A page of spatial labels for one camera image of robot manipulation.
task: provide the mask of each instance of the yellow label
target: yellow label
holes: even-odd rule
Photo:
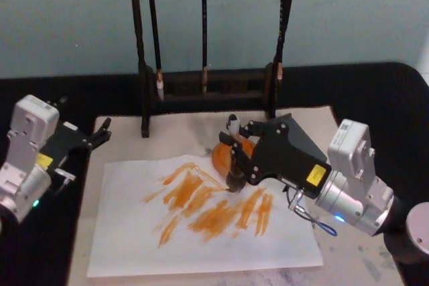
[[[311,170],[310,174],[308,175],[307,182],[310,182],[313,186],[317,187],[325,173],[326,173],[326,169],[316,164],[313,167],[313,170]]]
[[[52,159],[51,157],[48,157],[47,155],[39,153],[37,163],[38,165],[40,165],[40,167],[46,170],[50,166],[53,160],[54,159]]]

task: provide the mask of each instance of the calligraphy brush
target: calligraphy brush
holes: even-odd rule
[[[156,61],[156,88],[160,100],[164,100],[164,81],[161,69],[161,52],[160,52],[160,39],[158,36],[158,22],[156,19],[156,6],[155,0],[149,0],[150,17],[152,20],[152,33],[154,35],[154,49]]]
[[[283,47],[285,41],[286,30],[289,24],[290,9],[292,7],[292,0],[280,0],[280,33],[277,41],[277,48],[275,51],[275,60],[273,64],[274,71],[277,72],[277,80],[279,83],[283,79]]]
[[[207,93],[208,68],[207,68],[207,0],[202,3],[202,93]]]

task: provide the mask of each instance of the white paper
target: white paper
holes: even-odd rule
[[[189,218],[182,216],[171,239],[159,246],[162,229],[154,231],[154,228],[160,222],[165,225],[172,216],[168,205],[163,203],[163,197],[180,183],[180,177],[177,177],[170,185],[164,186],[162,178],[188,162],[197,164],[216,181],[224,182],[207,157],[183,155],[159,161],[123,161],[105,165],[88,277],[322,265],[311,224],[288,210],[282,193],[284,185],[273,179],[264,180],[257,187],[247,185],[239,194],[217,192],[216,197],[195,215]],[[166,190],[153,200],[143,201],[145,196],[163,187]],[[260,188],[273,195],[269,223],[262,236],[255,236],[256,214],[249,220],[248,229],[236,228],[238,215],[222,234],[206,242],[202,233],[189,229],[188,225],[199,214],[214,208],[219,200],[234,204]]]

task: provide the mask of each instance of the blue led light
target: blue led light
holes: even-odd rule
[[[344,220],[344,218],[343,218],[342,216],[340,216],[339,214],[336,214],[334,217],[335,217],[335,219],[337,219],[338,221],[346,222],[346,220]]]

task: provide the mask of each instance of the wall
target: wall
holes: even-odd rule
[[[200,0],[156,0],[164,70],[199,70]],[[141,0],[148,62],[149,5]],[[275,52],[278,0],[208,0],[210,68],[261,67]],[[417,64],[428,0],[294,0],[286,65]],[[0,77],[137,72],[131,0],[0,0]]]

